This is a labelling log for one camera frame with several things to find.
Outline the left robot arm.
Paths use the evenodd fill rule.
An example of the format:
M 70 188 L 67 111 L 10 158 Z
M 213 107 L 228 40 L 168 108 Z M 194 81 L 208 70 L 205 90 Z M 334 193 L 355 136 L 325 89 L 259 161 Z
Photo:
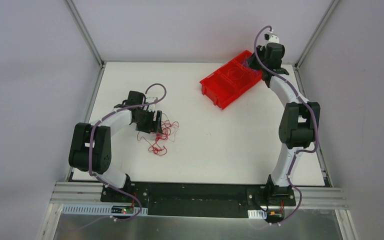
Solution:
M 160 101 L 158 97 L 130 91 L 127 99 L 101 119 L 93 123 L 77 123 L 68 156 L 69 165 L 115 187 L 113 195 L 120 202 L 129 201 L 133 189 L 126 185 L 129 176 L 112 159 L 112 137 L 132 124 L 138 132 L 162 133 L 162 111 L 155 110 Z

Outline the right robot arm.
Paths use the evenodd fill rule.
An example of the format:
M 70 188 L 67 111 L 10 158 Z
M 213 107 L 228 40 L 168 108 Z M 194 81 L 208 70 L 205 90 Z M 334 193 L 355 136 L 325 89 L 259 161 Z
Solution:
M 272 90 L 284 107 L 278 127 L 282 143 L 273 172 L 269 175 L 260 196 L 261 203 L 287 206 L 295 205 L 292 176 L 295 165 L 303 153 L 309 153 L 311 144 L 318 141 L 320 105 L 306 99 L 289 80 L 289 72 L 282 67 L 285 47 L 269 42 L 254 46 L 254 53 L 247 62 L 251 69 L 261 70 L 266 86 Z

